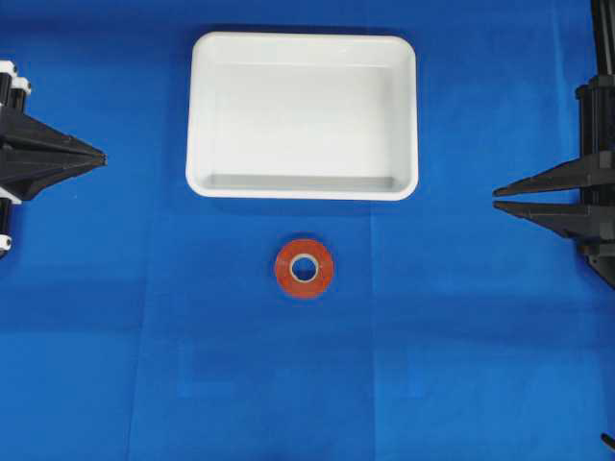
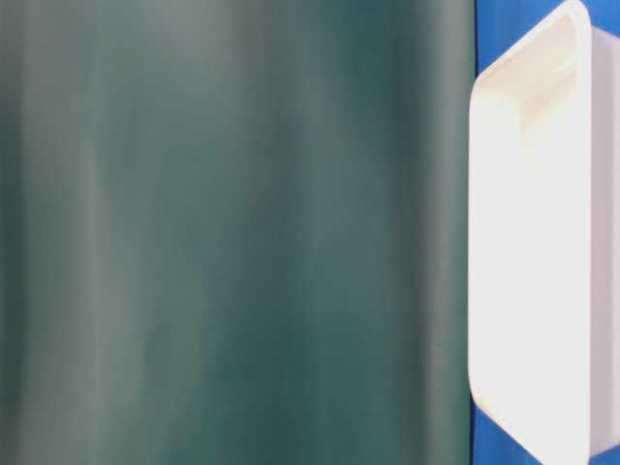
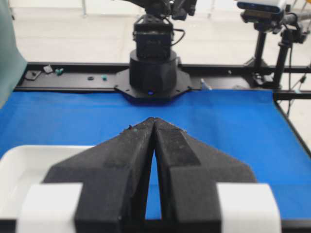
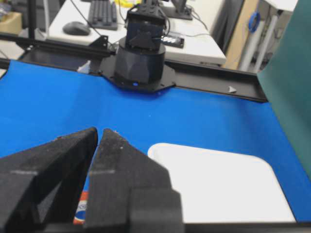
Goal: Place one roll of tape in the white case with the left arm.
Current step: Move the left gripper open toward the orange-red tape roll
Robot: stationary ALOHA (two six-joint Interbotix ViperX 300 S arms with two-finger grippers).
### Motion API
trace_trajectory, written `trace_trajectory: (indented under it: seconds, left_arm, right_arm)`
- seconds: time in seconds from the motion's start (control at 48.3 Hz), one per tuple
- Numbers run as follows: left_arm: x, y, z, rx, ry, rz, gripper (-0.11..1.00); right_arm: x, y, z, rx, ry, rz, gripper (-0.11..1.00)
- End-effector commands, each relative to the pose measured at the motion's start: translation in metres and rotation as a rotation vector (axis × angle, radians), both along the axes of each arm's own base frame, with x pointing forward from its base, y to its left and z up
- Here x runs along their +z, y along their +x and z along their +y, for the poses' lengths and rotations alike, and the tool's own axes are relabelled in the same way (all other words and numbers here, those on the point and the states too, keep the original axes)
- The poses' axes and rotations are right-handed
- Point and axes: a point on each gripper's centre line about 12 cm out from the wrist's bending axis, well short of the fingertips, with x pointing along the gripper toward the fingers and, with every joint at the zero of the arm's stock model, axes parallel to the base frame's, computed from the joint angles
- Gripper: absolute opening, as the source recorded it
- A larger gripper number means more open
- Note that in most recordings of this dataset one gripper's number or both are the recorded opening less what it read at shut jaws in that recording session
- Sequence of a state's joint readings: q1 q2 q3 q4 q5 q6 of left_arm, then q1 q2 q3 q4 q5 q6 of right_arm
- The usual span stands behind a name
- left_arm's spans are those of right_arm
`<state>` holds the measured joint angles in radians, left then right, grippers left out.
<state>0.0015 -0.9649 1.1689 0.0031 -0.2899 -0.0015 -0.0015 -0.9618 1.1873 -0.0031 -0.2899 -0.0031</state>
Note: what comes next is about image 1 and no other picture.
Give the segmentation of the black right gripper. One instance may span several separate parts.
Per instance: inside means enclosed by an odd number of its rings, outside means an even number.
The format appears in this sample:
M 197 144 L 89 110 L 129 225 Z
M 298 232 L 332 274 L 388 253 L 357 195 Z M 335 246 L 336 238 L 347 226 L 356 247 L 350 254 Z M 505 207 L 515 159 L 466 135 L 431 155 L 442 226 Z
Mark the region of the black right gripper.
M 580 188 L 581 204 L 495 201 L 493 207 L 581 243 L 590 267 L 614 285 L 614 77 L 576 90 L 580 157 L 497 188 L 494 197 Z

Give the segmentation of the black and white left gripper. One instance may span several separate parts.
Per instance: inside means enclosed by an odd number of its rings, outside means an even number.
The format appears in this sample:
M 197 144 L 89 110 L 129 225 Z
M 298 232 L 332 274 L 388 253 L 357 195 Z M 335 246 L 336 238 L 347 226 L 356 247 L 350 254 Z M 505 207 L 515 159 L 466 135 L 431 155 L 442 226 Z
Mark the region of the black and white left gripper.
M 33 200 L 47 187 L 107 164 L 102 151 L 20 112 L 31 92 L 30 82 L 18 76 L 15 64 L 1 61 L 1 140 L 27 149 L 1 151 L 2 258 L 12 248 L 13 205 Z

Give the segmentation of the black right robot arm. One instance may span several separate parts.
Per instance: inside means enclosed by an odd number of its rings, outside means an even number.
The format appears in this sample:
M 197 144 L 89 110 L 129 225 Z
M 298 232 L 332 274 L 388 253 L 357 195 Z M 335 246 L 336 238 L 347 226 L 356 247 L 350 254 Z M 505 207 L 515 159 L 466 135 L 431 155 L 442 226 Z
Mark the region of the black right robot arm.
M 591 3 L 597 75 L 576 89 L 579 157 L 493 191 L 493 207 L 576 242 L 588 266 L 614 285 L 614 3 Z M 507 196 L 579 191 L 576 204 L 510 202 Z

